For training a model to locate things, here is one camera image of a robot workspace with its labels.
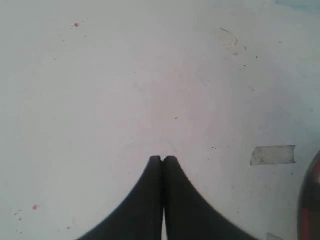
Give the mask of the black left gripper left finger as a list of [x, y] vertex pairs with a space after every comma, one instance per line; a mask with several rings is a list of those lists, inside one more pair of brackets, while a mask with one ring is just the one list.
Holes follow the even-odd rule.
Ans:
[[150, 157], [125, 200], [81, 240], [160, 240], [164, 215], [163, 162]]

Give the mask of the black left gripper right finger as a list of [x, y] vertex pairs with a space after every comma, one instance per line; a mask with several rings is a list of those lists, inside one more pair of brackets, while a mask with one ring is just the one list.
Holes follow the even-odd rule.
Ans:
[[253, 240], [228, 221], [195, 189], [178, 159], [163, 161], [164, 213], [169, 240]]

